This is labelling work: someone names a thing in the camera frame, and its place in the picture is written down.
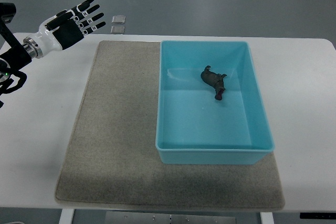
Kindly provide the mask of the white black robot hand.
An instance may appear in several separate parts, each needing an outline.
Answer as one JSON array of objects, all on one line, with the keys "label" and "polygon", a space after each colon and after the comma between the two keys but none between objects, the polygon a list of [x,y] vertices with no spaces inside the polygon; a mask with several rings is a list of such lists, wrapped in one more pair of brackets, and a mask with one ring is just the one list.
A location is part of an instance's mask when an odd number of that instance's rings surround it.
[{"label": "white black robot hand", "polygon": [[101,20],[104,13],[95,14],[100,5],[92,6],[93,1],[85,0],[42,22],[38,32],[27,36],[23,41],[29,55],[32,58],[42,58],[52,51],[66,50],[106,25]]}]

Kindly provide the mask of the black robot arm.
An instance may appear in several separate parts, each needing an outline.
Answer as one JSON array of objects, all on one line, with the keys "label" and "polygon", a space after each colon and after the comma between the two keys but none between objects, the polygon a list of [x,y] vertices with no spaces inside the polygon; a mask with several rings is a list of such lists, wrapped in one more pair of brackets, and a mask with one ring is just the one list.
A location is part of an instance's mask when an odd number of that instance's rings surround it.
[{"label": "black robot arm", "polygon": [[1,3],[1,36],[10,48],[1,54],[1,95],[15,92],[22,88],[27,75],[21,68],[31,63],[31,56],[26,48],[16,39],[6,26],[16,14],[13,3]]}]

